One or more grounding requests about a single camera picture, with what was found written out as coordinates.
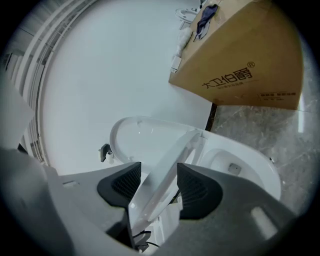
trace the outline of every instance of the gray marble floor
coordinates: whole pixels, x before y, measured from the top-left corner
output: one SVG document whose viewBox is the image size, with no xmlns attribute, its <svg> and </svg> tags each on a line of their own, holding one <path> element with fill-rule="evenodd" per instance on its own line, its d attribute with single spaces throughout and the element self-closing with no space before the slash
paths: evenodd
<svg viewBox="0 0 320 256">
<path fill-rule="evenodd" d="M 320 173 L 320 76 L 305 42 L 302 49 L 298 110 L 218 106 L 211 129 L 272 158 L 281 178 L 281 201 L 296 214 L 307 209 Z"/>
</svg>

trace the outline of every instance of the cardboard box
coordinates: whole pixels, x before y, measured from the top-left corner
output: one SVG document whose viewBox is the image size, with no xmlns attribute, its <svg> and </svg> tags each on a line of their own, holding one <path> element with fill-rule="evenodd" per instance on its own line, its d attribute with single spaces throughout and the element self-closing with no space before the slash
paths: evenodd
<svg viewBox="0 0 320 256">
<path fill-rule="evenodd" d="M 207 35 L 194 41 L 207 5 L 218 4 Z M 269 0 L 208 0 L 169 82 L 217 105 L 297 109 L 303 57 L 294 24 Z"/>
</svg>

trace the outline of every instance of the white toilet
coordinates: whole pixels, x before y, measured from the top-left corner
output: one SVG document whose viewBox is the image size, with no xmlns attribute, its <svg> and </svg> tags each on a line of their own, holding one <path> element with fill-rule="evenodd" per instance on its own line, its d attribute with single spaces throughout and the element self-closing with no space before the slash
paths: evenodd
<svg viewBox="0 0 320 256">
<path fill-rule="evenodd" d="M 197 16 L 197 12 L 189 9 L 176 9 L 175 15 L 182 21 L 191 24 L 195 17 Z"/>
<path fill-rule="evenodd" d="M 129 204 L 132 235 L 150 225 L 176 195 L 177 163 L 236 175 L 277 200 L 281 196 L 279 174 L 266 156 L 206 130 L 144 116 L 127 117 L 113 126 L 110 147 L 122 163 L 141 162 L 141 184 Z"/>
</svg>

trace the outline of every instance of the cable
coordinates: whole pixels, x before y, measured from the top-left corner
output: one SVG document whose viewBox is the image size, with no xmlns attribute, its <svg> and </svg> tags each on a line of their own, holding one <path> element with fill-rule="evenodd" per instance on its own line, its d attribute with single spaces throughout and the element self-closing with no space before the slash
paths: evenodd
<svg viewBox="0 0 320 256">
<path fill-rule="evenodd" d="M 153 246 L 156 246 L 156 247 L 160 247 L 159 245 L 157 245 L 157 244 L 155 244 L 155 243 L 153 243 L 153 242 L 146 242 L 147 244 L 149 244 L 149 245 L 153 245 Z"/>
</svg>

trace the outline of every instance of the toilet bowl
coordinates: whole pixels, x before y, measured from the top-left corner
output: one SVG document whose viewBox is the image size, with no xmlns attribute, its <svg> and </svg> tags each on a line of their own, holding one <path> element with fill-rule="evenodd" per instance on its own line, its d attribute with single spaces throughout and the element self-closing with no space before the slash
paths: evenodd
<svg viewBox="0 0 320 256">
<path fill-rule="evenodd" d="M 141 176 L 145 177 L 128 207 L 133 235 L 157 218 L 178 192 L 177 163 L 236 175 L 257 184 L 277 200 L 281 196 L 279 174 L 266 156 L 206 130 L 133 116 L 115 123 L 109 143 L 121 162 L 141 162 Z"/>
<path fill-rule="evenodd" d="M 175 15 L 180 20 L 183 20 L 184 22 L 191 24 L 197 16 L 197 13 L 193 10 L 188 9 L 176 9 Z"/>
</svg>

